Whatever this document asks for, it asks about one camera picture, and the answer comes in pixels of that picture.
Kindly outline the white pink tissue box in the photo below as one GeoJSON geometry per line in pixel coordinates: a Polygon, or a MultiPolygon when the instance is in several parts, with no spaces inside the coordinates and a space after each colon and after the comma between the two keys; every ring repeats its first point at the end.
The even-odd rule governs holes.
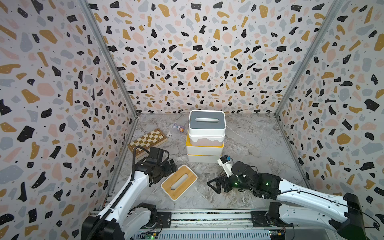
{"type": "Polygon", "coordinates": [[[191,146],[195,147],[221,147],[224,144],[225,134],[221,136],[193,135],[188,132],[191,146]]]}

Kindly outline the grey lid tissue box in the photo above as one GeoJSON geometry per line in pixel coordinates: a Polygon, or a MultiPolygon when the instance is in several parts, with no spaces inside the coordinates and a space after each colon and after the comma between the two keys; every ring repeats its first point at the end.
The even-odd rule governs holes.
{"type": "Polygon", "coordinates": [[[189,133],[199,137],[221,137],[226,133],[223,111],[193,110],[189,115],[189,133]]]}

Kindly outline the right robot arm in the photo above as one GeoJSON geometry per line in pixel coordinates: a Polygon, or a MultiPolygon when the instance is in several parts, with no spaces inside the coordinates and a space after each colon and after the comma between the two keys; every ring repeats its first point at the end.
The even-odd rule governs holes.
{"type": "Polygon", "coordinates": [[[207,182],[217,194],[233,189],[250,191],[254,197],[272,200],[265,220],[274,227],[318,226],[335,231],[346,240],[365,240],[364,216],[358,197],[325,194],[304,188],[279,176],[259,173],[254,166],[218,160],[225,173],[207,182]]]}

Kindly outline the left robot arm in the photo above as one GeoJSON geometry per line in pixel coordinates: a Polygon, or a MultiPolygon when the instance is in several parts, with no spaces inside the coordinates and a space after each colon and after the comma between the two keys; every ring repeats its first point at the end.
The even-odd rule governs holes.
{"type": "Polygon", "coordinates": [[[83,222],[82,240],[131,240],[142,228],[149,232],[163,228],[155,205],[134,203],[145,188],[175,173],[177,167],[164,156],[167,150],[151,147],[146,152],[148,155],[139,162],[132,160],[131,176],[113,200],[83,222]]]}

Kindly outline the wooden chess board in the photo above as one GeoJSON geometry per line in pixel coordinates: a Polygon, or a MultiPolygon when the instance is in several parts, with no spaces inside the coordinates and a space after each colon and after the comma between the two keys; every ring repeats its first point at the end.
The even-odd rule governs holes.
{"type": "Polygon", "coordinates": [[[134,153],[134,147],[137,146],[141,146],[149,151],[151,147],[158,147],[159,145],[165,143],[167,140],[168,137],[159,128],[157,128],[132,141],[129,144],[129,149],[132,154],[134,153]]]}

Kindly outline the left green circuit board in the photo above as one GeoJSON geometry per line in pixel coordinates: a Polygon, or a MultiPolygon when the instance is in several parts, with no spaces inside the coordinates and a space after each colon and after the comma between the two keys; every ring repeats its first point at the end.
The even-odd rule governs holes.
{"type": "Polygon", "coordinates": [[[159,232],[143,232],[138,235],[138,240],[157,240],[159,234],[159,232]]]}

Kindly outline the green circuit board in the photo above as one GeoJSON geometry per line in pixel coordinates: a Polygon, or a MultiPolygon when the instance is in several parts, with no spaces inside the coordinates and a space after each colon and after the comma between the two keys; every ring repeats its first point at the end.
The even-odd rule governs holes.
{"type": "Polygon", "coordinates": [[[159,234],[159,232],[143,232],[138,235],[138,240],[157,240],[159,234]]]}
{"type": "Polygon", "coordinates": [[[285,240],[286,234],[285,231],[270,230],[269,237],[271,240],[285,240]]]}

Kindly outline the right green circuit board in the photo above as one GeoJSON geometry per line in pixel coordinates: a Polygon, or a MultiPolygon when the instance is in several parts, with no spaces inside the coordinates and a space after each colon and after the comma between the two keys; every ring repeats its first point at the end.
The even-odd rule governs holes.
{"type": "Polygon", "coordinates": [[[286,234],[285,231],[270,230],[269,237],[271,240],[285,240],[286,234]]]}

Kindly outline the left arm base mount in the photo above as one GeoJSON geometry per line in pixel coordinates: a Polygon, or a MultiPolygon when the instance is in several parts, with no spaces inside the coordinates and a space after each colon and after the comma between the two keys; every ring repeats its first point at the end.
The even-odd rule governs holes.
{"type": "Polygon", "coordinates": [[[169,229],[172,222],[171,212],[150,213],[147,223],[139,225],[139,230],[169,229]]]}

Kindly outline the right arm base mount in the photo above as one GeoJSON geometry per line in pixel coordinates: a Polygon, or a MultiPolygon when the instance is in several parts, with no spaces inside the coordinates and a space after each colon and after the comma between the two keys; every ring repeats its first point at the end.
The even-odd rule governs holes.
{"type": "Polygon", "coordinates": [[[293,224],[288,224],[283,222],[279,218],[279,214],[272,213],[270,214],[268,211],[251,211],[251,221],[253,227],[293,227],[293,224]]]}

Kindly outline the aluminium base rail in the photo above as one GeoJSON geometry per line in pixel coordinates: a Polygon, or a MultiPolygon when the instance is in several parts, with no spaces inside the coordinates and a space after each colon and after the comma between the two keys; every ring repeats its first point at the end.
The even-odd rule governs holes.
{"type": "MultiPolygon", "coordinates": [[[[265,209],[235,210],[157,210],[171,212],[172,222],[169,229],[155,229],[159,232],[158,240],[270,240],[269,231],[285,231],[286,240],[338,240],[331,230],[309,225],[293,227],[253,227],[251,211],[265,209]]],[[[148,232],[139,230],[138,235],[148,232]]]]}

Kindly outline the left aluminium corner post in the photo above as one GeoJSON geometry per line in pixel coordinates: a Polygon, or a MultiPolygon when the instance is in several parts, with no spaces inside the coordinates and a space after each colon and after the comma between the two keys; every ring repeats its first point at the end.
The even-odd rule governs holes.
{"type": "Polygon", "coordinates": [[[108,64],[110,70],[112,71],[112,74],[113,76],[115,77],[115,80],[117,81],[117,84],[119,86],[119,88],[121,89],[121,92],[122,92],[122,95],[125,99],[125,102],[127,103],[128,105],[128,108],[129,108],[129,111],[130,113],[132,114],[133,116],[133,119],[135,120],[138,115],[137,115],[137,112],[134,108],[134,105],[131,101],[131,98],[129,96],[129,93],[127,91],[127,88],[122,80],[122,77],[121,75],[119,74],[119,71],[118,71],[118,68],[110,54],[110,51],[108,49],[108,46],[107,44],[105,43],[104,41],[104,38],[103,38],[103,35],[100,31],[100,28],[97,24],[97,21],[96,19],[94,18],[94,15],[91,11],[91,8],[89,6],[89,3],[88,1],[86,0],[79,0],[79,5],[82,9],[82,12],[85,16],[85,19],[87,20],[87,22],[89,23],[89,26],[90,26],[90,29],[91,31],[93,32],[93,34],[95,35],[95,38],[96,38],[96,42],[98,43],[99,47],[100,47],[100,50],[103,54],[103,56],[105,57],[106,59],[106,63],[108,64]]]}

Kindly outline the aluminium corner post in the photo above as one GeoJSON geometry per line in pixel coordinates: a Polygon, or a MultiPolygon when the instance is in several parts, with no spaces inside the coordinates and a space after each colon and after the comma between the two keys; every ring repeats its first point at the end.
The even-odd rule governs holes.
{"type": "Polygon", "coordinates": [[[325,17],[325,20],[323,21],[322,25],[319,28],[319,31],[317,35],[314,38],[314,41],[311,43],[307,54],[305,55],[304,59],[299,65],[298,70],[296,71],[293,80],[291,81],[290,85],[287,87],[287,90],[279,103],[276,112],[274,113],[275,118],[277,119],[279,114],[283,111],[284,105],[289,100],[290,94],[294,92],[295,86],[298,84],[301,76],[303,75],[304,71],[306,70],[307,65],[310,63],[311,59],[313,58],[314,54],[317,52],[317,48],[319,47],[320,43],[322,42],[322,39],[329,29],[331,23],[335,19],[337,13],[339,12],[340,8],[343,5],[342,0],[334,0],[330,6],[329,11],[327,12],[327,15],[325,17]]]}
{"type": "Polygon", "coordinates": [[[110,51],[108,49],[108,46],[107,44],[105,43],[104,41],[104,38],[103,38],[103,35],[100,31],[100,28],[97,24],[97,21],[96,19],[94,18],[94,15],[91,11],[91,8],[89,6],[89,3],[88,1],[86,0],[79,0],[79,5],[82,9],[82,12],[85,16],[85,19],[87,20],[87,22],[89,23],[89,26],[90,26],[90,29],[91,31],[93,32],[93,34],[95,35],[95,38],[96,38],[96,42],[98,43],[99,47],[100,47],[100,50],[103,54],[103,56],[105,57],[106,59],[106,63],[108,64],[110,70],[112,71],[112,74],[113,76],[115,77],[115,80],[117,81],[117,84],[119,86],[119,88],[121,89],[121,92],[122,92],[122,95],[125,99],[125,102],[127,103],[128,105],[128,108],[129,108],[129,111],[130,113],[132,114],[133,116],[133,119],[135,120],[138,115],[137,115],[137,112],[134,108],[134,105],[131,101],[131,98],[129,96],[129,93],[127,91],[127,88],[122,80],[122,77],[121,75],[119,74],[119,71],[118,71],[118,68],[110,54],[110,51]]]}

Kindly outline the right aluminium corner post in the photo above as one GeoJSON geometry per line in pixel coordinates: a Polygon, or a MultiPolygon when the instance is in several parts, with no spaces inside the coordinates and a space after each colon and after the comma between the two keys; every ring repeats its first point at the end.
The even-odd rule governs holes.
{"type": "Polygon", "coordinates": [[[291,81],[290,85],[287,87],[287,90],[279,103],[276,112],[274,113],[275,118],[277,119],[279,114],[283,111],[284,105],[289,100],[290,94],[294,92],[295,86],[298,84],[301,76],[303,75],[304,71],[306,70],[307,65],[310,63],[311,59],[313,58],[314,54],[317,52],[317,48],[319,47],[320,43],[322,42],[322,39],[329,29],[331,23],[335,19],[337,13],[339,12],[340,8],[343,5],[342,0],[334,0],[330,6],[329,11],[327,12],[327,15],[325,17],[325,20],[323,21],[322,25],[319,28],[319,31],[317,35],[314,38],[314,41],[311,43],[307,54],[305,55],[304,59],[299,65],[298,70],[296,71],[293,80],[291,81]]]}

